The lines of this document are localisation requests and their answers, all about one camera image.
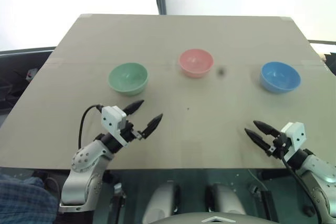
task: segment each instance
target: pink bowl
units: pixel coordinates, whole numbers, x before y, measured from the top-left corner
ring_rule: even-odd
[[[209,72],[214,64],[214,58],[207,51],[190,49],[181,54],[178,62],[185,75],[200,78]]]

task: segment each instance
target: blue checkered shirt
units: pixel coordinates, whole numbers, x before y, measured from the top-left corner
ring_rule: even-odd
[[[19,180],[0,174],[0,224],[52,223],[57,208],[57,199],[40,178]]]

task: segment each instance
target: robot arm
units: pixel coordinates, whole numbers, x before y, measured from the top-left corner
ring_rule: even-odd
[[[245,129],[247,135],[268,156],[281,159],[290,172],[292,172],[291,169],[295,171],[293,175],[302,182],[303,189],[311,198],[321,222],[335,224],[336,167],[316,157],[313,152],[300,149],[306,141],[304,124],[288,123],[281,131],[264,122],[254,121],[254,124],[266,135],[275,137],[273,146],[264,142],[261,136],[249,129]]]
[[[117,106],[101,109],[101,122],[108,133],[78,150],[72,158],[69,177],[64,183],[55,224],[92,223],[102,177],[114,154],[134,140],[147,138],[158,126],[162,114],[155,117],[143,131],[135,131],[126,120],[143,100],[121,110]]]

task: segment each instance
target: black cable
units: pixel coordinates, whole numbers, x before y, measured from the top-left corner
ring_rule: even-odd
[[[48,185],[48,181],[52,181],[55,184],[55,188],[52,188]],[[58,203],[61,201],[61,188],[57,182],[57,180],[55,180],[52,177],[47,177],[46,180],[44,181],[44,185],[45,187],[48,187],[49,189],[53,190],[56,192],[57,194],[57,199],[58,199]]]
[[[303,181],[301,180],[301,178],[292,170],[292,168],[289,166],[289,164],[287,163],[287,161],[284,158],[283,155],[283,151],[280,152],[280,159],[283,162],[283,164],[285,165],[286,169],[289,171],[289,173],[294,177],[294,179],[296,180],[296,182],[301,186],[301,188],[303,189],[303,191],[306,193],[306,195],[308,196],[308,198],[310,199],[310,201],[312,202],[315,212],[317,214],[317,218],[318,218],[318,224],[321,223],[321,215],[320,212],[318,211],[317,205],[314,201],[314,199],[311,197],[308,188],[306,187],[306,185],[303,183]]]
[[[85,116],[86,114],[89,112],[89,110],[91,110],[92,108],[97,108],[99,110],[100,107],[102,107],[100,104],[95,104],[95,105],[92,105],[90,107],[88,107],[85,111],[84,111],[84,114],[82,116],[82,119],[80,121],[80,126],[79,126],[79,134],[78,134],[78,149],[81,149],[82,147],[82,130],[83,130],[83,124],[84,124],[84,119],[85,119]]]

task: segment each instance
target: small dark object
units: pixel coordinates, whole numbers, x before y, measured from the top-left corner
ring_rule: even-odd
[[[217,73],[219,76],[223,76],[225,73],[224,68],[219,68]]]
[[[302,209],[303,213],[308,217],[313,217],[315,215],[315,209],[312,206],[305,205]]]

